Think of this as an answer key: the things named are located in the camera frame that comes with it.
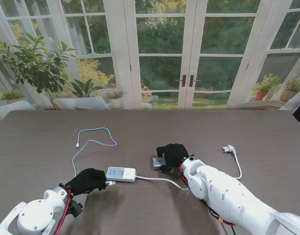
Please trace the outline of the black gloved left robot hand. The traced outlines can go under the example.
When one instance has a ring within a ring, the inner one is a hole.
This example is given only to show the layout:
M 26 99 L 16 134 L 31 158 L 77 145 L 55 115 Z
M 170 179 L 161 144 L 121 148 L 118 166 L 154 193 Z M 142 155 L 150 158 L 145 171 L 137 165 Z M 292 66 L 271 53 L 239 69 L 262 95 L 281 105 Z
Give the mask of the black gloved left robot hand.
M 89 194 L 95 189 L 102 191 L 107 187 L 106 180 L 104 171 L 87 168 L 66 183 L 64 187 L 69 189 L 74 196 L 78 196 L 84 193 Z

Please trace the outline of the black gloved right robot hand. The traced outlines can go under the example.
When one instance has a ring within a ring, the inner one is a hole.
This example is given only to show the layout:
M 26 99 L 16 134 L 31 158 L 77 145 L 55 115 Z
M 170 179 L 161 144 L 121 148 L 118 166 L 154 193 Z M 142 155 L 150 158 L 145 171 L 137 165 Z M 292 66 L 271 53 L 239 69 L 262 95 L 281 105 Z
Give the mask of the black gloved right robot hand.
M 183 159 L 189 157 L 187 149 L 183 144 L 170 143 L 165 146 L 157 147 L 157 156 L 165 159 L 165 165 L 160 166 L 160 171 L 168 172 L 174 167 L 179 167 Z

